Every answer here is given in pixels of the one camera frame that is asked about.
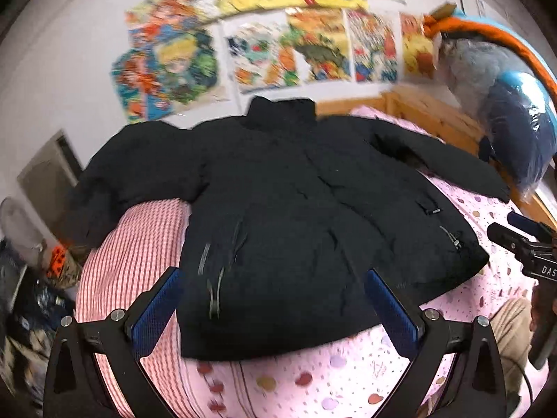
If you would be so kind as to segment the black padded jacket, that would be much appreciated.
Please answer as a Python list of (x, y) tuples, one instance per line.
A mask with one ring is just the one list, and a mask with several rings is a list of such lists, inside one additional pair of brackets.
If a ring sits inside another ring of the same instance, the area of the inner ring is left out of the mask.
[(380, 119), (321, 120), (309, 99), (256, 97), (246, 115), (193, 129), (122, 129), (80, 176), (64, 227), (97, 248), (128, 209), (187, 202), (181, 354), (243, 361), (375, 326), (369, 270), (415, 304), (477, 274), (488, 254), (430, 176), (510, 199), (491, 165), (430, 136)]

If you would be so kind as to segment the red white checked pillow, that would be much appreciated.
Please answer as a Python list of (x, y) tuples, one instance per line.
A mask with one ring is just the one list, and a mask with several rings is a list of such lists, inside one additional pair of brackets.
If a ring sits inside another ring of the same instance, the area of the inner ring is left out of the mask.
[[(170, 267), (179, 264), (190, 207), (178, 200), (139, 204), (129, 209), (82, 270), (77, 291), (80, 323), (103, 320), (127, 309)], [(178, 417), (199, 417), (199, 406), (184, 386), (178, 320), (173, 316), (153, 352), (141, 364)]]

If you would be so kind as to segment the white standing fan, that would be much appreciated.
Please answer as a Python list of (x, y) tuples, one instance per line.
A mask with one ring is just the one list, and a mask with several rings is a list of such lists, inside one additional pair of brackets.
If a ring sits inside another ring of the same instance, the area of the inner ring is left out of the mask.
[(1, 202), (1, 230), (18, 256), (31, 267), (41, 268), (46, 243), (17, 200), (6, 197)]

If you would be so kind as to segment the plastic bagged bedding bundle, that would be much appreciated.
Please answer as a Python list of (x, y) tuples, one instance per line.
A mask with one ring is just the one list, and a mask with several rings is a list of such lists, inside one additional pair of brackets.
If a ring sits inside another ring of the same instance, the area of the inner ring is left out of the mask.
[(439, 70), (516, 190), (532, 195), (556, 153), (556, 110), (545, 86), (512, 50), (488, 41), (442, 41)]

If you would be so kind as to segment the yellow bear chick drawing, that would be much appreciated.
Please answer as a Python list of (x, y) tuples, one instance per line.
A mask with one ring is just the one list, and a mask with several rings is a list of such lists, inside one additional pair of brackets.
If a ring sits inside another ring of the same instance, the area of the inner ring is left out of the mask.
[(436, 69), (434, 45), (425, 35), (423, 17), (400, 12), (399, 20), (404, 75), (433, 79)]

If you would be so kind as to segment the red-haired girl drawing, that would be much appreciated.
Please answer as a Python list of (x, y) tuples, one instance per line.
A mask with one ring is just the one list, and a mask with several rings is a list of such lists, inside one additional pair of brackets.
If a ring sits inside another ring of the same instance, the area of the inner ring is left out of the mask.
[(173, 112), (150, 50), (128, 50), (112, 64), (110, 74), (129, 124), (159, 120)]

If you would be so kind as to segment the blond boy drawing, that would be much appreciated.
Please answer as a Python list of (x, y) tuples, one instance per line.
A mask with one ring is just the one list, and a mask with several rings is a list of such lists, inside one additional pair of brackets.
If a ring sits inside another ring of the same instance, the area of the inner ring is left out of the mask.
[(155, 71), (173, 111), (228, 100), (213, 38), (207, 29), (188, 30), (153, 48)]

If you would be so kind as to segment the city 2024 drawing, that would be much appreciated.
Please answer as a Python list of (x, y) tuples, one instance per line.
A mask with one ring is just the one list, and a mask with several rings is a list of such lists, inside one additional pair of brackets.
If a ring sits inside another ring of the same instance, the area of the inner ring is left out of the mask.
[(346, 18), (355, 80), (359, 83), (396, 82), (398, 51), (394, 16), (391, 13), (349, 10)]

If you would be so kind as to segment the fruit drink drawing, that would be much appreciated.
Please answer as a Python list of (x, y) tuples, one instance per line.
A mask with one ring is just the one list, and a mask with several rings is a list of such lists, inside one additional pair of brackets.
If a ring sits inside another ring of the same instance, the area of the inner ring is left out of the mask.
[(300, 84), (291, 28), (284, 16), (227, 21), (223, 32), (231, 77), (241, 94)]

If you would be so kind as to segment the orange-haired swimmer girl drawing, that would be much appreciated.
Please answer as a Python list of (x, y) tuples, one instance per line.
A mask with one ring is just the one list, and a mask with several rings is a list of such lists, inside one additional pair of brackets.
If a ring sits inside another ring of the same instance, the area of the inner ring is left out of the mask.
[(131, 46), (143, 50), (200, 24), (190, 0), (143, 0), (125, 12)]

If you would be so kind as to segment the dinosaur landscape drawing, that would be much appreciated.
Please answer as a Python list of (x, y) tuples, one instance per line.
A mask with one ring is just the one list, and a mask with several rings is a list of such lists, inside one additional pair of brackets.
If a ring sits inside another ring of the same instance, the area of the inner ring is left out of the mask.
[(340, 9), (289, 8), (286, 18), (305, 82), (350, 80), (348, 38)]

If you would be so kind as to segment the wooden bed frame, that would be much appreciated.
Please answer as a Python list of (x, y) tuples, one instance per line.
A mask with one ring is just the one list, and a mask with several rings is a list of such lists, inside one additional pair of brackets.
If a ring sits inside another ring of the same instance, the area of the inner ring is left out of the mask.
[(316, 114), (320, 119), (347, 115), (361, 106), (409, 121), (472, 155), (480, 152), (484, 132), (474, 119), (428, 93), (405, 85), (397, 85), (376, 96), (321, 99), (316, 103)]

